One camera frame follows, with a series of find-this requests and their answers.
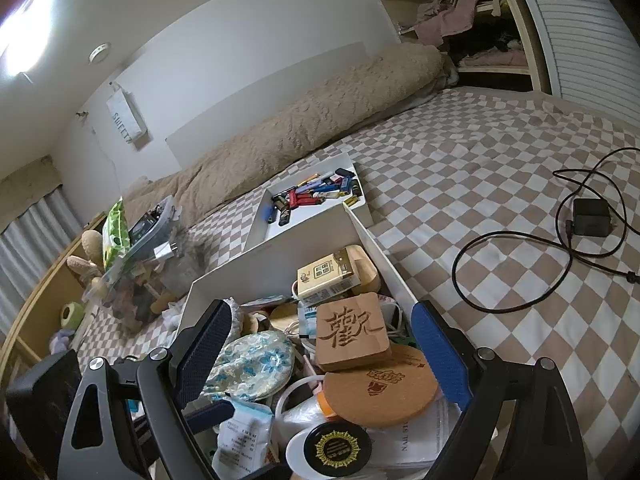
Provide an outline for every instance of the power cord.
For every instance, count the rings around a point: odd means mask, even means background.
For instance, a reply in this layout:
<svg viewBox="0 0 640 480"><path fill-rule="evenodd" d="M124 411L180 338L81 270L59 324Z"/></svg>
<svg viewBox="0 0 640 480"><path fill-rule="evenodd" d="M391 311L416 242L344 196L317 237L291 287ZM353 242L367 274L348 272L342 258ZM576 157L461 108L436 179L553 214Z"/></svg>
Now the power cord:
<svg viewBox="0 0 640 480"><path fill-rule="evenodd" d="M453 265L451 268L451 280L453 282L453 287L456 289L456 292L458 293L458 295L460 296L460 298L462 298L463 301L465 301L466 304L468 304L469 306L473 307L476 310L479 310L480 312L486 312L488 314L507 314L508 312L517 312L519 310L525 310L526 308L529 308L537 303L540 303L543 300L546 300L546 298L548 298L560 285L561 283L564 281L564 279L567 277L567 275L569 274L570 270L571 270L571 266L574 263L574 259L578 260L579 262L582 262L590 267L594 267L596 269L601 270L602 272L606 272L609 274L614 274L616 276L622 276L624 277L629 283L640 283L640 277L633 271L629 271L629 272L623 272L621 270L617 270L617 269L610 269L609 267L603 266L601 264L598 264L596 262L592 262L591 260L588 260L587 258L606 258L607 256L611 256L612 254L615 254L620 247L622 247L622 244L625 242L626 239L626 234L628 231L631 231L635 234L640 235L640 231L638 231L637 229L635 229L634 227L632 227L631 225L629 225L628 221L627 221L627 216L626 216L626 205L625 205L625 200L624 197L622 196L622 192L620 191L620 188L616 185L616 183L607 175L597 171L598 168L604 163L605 160L607 160L610 156L615 155L616 153L619 152L624 152L624 151L633 151L633 152L638 152L640 153L640 149L639 148L632 148L632 147L627 147L627 148L619 148L617 150L613 150L610 153L607 153L607 155L603 156L598 163L590 170L585 170L585 169L579 169L579 170L572 170L572 169L562 169L562 170L555 170L552 174L555 177L558 177L561 180L565 180L567 182L571 182L572 184L577 184L577 189L574 190L573 192L569 193L569 195L567 195L564 199L562 199L562 201L560 202L559 206L558 206L558 211L556 211L556 235L558 236L558 241L554 241L554 240L548 240L547 238L542 238L539 236L535 236L529 233L524 233L524 232L520 232L520 231L509 231L509 230L504 230L504 231L492 231L490 233L481 235L479 237L474 238L473 240L471 240L468 244L466 244L464 247L462 247L462 249L460 249L460 252L456 255L455 259L453 260ZM578 181L575 179L572 179L568 176L565 176L566 173L586 173L586 176L584 177L583 181ZM622 204L622 215L620 213L617 212L616 208L613 207L609 201L607 199L605 199L600 193L598 193L596 190L594 190L592 187L587 185L587 181L594 177L595 175L600 176L602 178L604 178L605 180L607 180L616 190L618 197L620 198L620 203ZM604 251L602 253L585 253L583 251L578 251L576 249L574 249L572 247L572 238L573 238L573 234L574 234L574 229L573 229L573 225L571 220L566 220L564 222L564 236L566 237L566 241L562 240L562 236L561 236L561 231L560 231L560 214L562 211L562 207L564 206L564 204L566 204L571 198L575 197L578 195L578 193L581 192L581 190L585 188L588 189L589 191L591 191L593 194L595 194L597 197L599 197L600 199L604 200L607 203L607 206L609 207L609 209L611 211L613 211L613 214L616 215L620 221L623 224L623 231L622 231L622 235L620 237L620 241L616 244L616 246L609 250L609 251ZM460 290L460 286L458 285L458 279L456 277L456 271L458 270L458 264L460 263L460 260L462 259L462 257L473 247L475 247L476 245L484 242L485 240L487 240L488 238L494 238L494 237L517 237L517 238L524 238L526 240L533 240L535 242L541 243L541 244L545 244L551 247L555 247L558 248L560 250L563 250L567 253L567 255L569 256L569 261L566 265L566 267L564 268L564 271L562 272L562 275L558 278L558 280L549 287L549 289L546 290L546 292L544 294L542 294L542 296L536 298L535 300L531 300L531 301L527 301L527 303L523 303L517 306L510 306L507 308L486 308L484 306L478 305L477 303L474 303L473 301L471 301L468 297L466 297L464 295L464 293L462 292L462 290Z"/></svg>

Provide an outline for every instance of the green snack bag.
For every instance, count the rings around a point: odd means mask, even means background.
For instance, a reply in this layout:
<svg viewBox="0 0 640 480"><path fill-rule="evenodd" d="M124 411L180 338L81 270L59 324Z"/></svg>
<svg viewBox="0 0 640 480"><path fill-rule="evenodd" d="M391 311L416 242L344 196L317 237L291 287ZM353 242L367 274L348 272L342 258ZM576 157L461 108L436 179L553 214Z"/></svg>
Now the green snack bag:
<svg viewBox="0 0 640 480"><path fill-rule="evenodd" d="M102 260L108 270L118 256L124 256L131 248L127 219L124 217L122 197L109 211L102 228Z"/></svg>

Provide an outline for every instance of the silver screw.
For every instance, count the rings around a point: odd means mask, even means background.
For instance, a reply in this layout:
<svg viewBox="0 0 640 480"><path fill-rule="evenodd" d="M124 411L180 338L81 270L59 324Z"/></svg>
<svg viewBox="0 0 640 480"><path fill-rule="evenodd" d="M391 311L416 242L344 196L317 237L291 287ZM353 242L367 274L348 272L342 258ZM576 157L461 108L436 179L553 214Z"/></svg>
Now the silver screw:
<svg viewBox="0 0 640 480"><path fill-rule="evenodd" d="M149 354L149 357L152 361L161 361L166 357L166 354L166 348L154 348Z"/></svg>
<svg viewBox="0 0 640 480"><path fill-rule="evenodd" d="M481 346L478 349L478 357L483 361L491 361L495 357L495 352L486 346Z"/></svg>
<svg viewBox="0 0 640 480"><path fill-rule="evenodd" d="M102 368L103 364L104 364L103 358L94 357L93 359L91 359L91 362L89 363L89 368L91 368L91 370L98 370L99 368Z"/></svg>
<svg viewBox="0 0 640 480"><path fill-rule="evenodd" d="M553 370L556 367L556 363L548 357L543 357L542 359L540 359L540 366L542 366L545 370Z"/></svg>

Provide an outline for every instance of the ceiling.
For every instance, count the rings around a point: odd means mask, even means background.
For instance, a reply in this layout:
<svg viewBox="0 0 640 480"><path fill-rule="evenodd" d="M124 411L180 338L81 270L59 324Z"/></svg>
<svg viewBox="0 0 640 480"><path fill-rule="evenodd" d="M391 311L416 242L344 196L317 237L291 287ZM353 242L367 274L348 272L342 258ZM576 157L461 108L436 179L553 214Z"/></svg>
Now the ceiling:
<svg viewBox="0 0 640 480"><path fill-rule="evenodd" d="M24 75L0 58L0 178L47 155L95 89L167 25L208 0L54 0L49 43ZM106 60L89 53L109 41Z"/></svg>

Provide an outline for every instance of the orange cap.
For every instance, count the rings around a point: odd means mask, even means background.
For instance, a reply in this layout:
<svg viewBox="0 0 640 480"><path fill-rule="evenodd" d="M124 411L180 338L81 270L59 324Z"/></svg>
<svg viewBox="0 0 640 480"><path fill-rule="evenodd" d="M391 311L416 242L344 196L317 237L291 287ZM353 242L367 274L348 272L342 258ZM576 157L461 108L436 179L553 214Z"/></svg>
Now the orange cap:
<svg viewBox="0 0 640 480"><path fill-rule="evenodd" d="M326 397L324 396L324 392L319 392L316 395L316 399L318 400L318 406L320 406L320 411L326 418L337 417L332 407L329 406L329 403L326 401Z"/></svg>

